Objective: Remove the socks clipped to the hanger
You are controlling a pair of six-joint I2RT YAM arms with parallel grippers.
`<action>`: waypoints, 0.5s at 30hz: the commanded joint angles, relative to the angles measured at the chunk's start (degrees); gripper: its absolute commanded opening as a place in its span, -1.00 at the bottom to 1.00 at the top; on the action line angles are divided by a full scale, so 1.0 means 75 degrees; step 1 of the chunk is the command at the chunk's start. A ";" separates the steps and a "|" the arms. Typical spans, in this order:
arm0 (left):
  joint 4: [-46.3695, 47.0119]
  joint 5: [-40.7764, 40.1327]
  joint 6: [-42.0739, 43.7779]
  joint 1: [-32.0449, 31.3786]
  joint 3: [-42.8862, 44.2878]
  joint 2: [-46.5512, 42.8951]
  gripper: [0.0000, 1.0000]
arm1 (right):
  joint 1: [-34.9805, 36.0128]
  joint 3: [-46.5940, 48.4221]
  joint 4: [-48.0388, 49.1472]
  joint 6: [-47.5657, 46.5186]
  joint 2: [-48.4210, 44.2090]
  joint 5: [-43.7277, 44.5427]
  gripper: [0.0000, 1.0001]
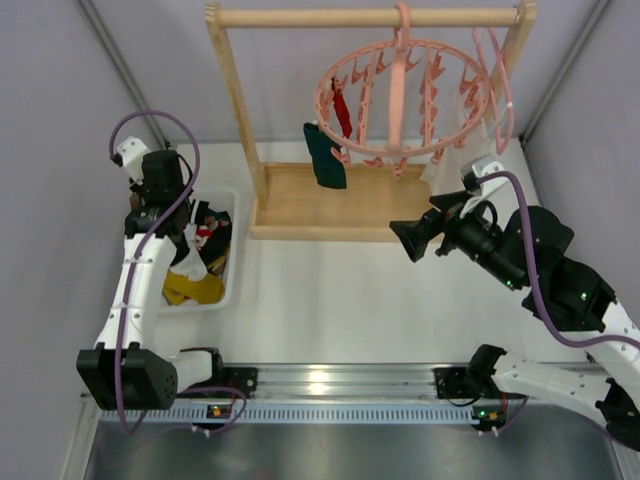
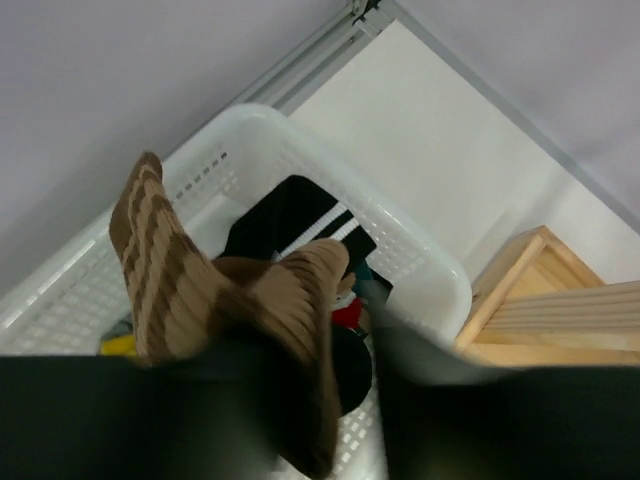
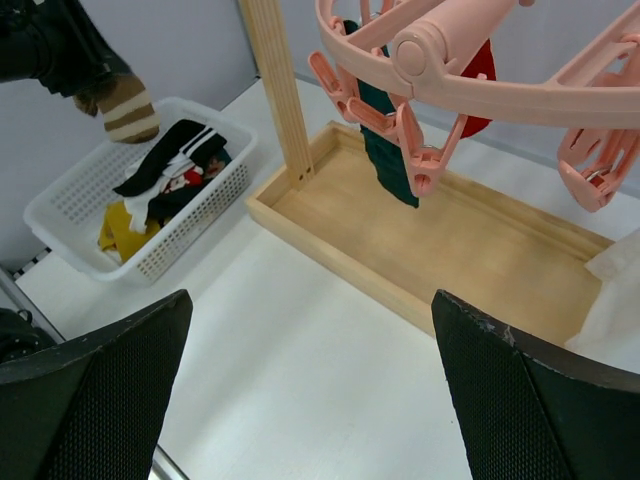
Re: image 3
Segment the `black white-striped sock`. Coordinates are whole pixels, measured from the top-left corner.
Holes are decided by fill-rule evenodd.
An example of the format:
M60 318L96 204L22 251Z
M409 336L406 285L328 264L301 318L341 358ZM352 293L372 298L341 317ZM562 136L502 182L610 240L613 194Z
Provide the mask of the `black white-striped sock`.
M204 169L209 160L227 144L216 129L199 122L181 119L173 124L121 185L114 192L134 197L151 189L168 167L184 162Z

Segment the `pink round clip hanger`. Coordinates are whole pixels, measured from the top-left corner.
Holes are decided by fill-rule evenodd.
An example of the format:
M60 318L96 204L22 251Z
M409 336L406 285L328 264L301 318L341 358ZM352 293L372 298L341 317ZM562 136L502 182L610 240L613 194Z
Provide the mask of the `pink round clip hanger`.
M574 200L607 206L639 154L639 9L632 6L550 79L496 80L493 31L511 1L386 1L360 5L361 25L346 29L329 1L315 5L323 50L309 65L342 117L398 146L411 192L426 196L458 142L489 121L560 127L558 171ZM386 92L382 114L358 81Z

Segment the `brown striped sock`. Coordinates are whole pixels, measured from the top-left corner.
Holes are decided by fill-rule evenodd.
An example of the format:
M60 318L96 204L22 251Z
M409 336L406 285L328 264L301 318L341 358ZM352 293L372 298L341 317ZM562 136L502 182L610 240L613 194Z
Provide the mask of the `brown striped sock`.
M109 140L122 144L140 144L155 138L160 120L151 96L136 75L116 75L73 96L78 110L101 115Z

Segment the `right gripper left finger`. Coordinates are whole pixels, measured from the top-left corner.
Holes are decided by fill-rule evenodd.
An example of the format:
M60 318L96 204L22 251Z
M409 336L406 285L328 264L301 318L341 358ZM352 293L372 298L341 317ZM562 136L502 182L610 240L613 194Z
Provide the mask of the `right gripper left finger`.
M193 311L186 290L62 343L1 311L1 476L146 479Z

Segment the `teal sock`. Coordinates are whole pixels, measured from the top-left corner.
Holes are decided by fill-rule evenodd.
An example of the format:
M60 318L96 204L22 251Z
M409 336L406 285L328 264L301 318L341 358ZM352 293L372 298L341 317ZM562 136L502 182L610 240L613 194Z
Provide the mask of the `teal sock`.
M360 98L378 112L384 115L396 112L386 92L362 80L358 81L358 89ZM360 131L379 184L403 204L418 208L419 199L411 192L400 148L364 125L360 126Z

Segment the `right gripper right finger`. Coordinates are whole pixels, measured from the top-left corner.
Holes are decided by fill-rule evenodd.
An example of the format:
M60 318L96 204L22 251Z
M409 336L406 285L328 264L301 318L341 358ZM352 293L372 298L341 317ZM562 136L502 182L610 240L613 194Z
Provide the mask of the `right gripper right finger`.
M639 376L438 290L436 341L475 479L636 479Z

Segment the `white sock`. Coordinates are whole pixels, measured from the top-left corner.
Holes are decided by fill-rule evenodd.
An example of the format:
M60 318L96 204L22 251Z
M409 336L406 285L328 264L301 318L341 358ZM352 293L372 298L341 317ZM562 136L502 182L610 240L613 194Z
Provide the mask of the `white sock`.
M143 234L147 230L146 221L150 202L160 194L172 193L188 185L186 174L197 166L185 155L178 154L171 159L150 187L143 187L134 195L122 194L124 207L131 216L129 230Z

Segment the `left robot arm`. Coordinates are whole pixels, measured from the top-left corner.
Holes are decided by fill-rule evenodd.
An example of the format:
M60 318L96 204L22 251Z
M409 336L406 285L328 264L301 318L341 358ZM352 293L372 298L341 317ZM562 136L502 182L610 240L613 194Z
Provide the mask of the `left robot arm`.
M3 83L37 80L72 97L131 73L79 1L1 3Z

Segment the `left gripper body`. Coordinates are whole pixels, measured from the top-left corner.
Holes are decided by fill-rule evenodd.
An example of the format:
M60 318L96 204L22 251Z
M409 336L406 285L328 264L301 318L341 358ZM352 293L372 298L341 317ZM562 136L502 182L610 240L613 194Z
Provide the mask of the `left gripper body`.
M132 73L77 0L38 4L34 26L46 52L44 71L38 80L52 94L71 97L117 75Z

